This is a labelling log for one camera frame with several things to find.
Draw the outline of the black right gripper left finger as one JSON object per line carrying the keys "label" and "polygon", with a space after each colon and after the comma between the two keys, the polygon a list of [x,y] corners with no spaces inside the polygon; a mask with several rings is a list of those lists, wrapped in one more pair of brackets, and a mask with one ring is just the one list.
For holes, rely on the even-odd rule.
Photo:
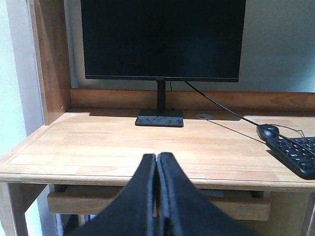
{"label": "black right gripper left finger", "polygon": [[113,202],[69,235],[153,236],[155,171],[156,156],[144,154],[133,177]]}

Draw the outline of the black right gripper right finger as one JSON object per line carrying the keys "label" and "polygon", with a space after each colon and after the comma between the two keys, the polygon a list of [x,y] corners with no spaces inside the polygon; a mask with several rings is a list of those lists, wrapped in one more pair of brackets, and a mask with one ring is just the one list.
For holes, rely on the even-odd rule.
{"label": "black right gripper right finger", "polygon": [[159,236],[256,236],[211,203],[188,179],[174,155],[157,157]]}

